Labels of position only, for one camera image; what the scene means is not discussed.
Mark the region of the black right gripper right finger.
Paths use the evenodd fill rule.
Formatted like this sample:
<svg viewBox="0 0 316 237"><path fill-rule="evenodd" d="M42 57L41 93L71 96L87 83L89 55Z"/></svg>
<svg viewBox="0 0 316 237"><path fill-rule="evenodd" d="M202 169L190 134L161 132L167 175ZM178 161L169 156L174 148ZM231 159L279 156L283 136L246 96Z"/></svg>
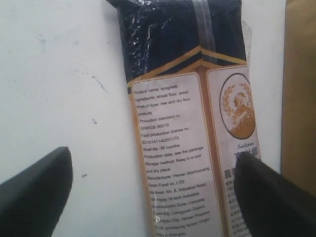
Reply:
<svg viewBox="0 0 316 237"><path fill-rule="evenodd" d="M316 235L316 198L250 153L237 158L234 191L253 237Z"/></svg>

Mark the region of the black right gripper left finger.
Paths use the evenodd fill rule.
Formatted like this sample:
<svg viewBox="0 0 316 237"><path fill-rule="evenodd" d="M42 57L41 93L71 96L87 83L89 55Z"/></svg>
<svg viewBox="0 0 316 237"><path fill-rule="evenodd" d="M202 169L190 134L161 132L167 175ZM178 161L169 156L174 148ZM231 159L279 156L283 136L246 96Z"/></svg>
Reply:
<svg viewBox="0 0 316 237"><path fill-rule="evenodd" d="M0 235L50 237L73 183L72 157L59 147L0 185Z"/></svg>

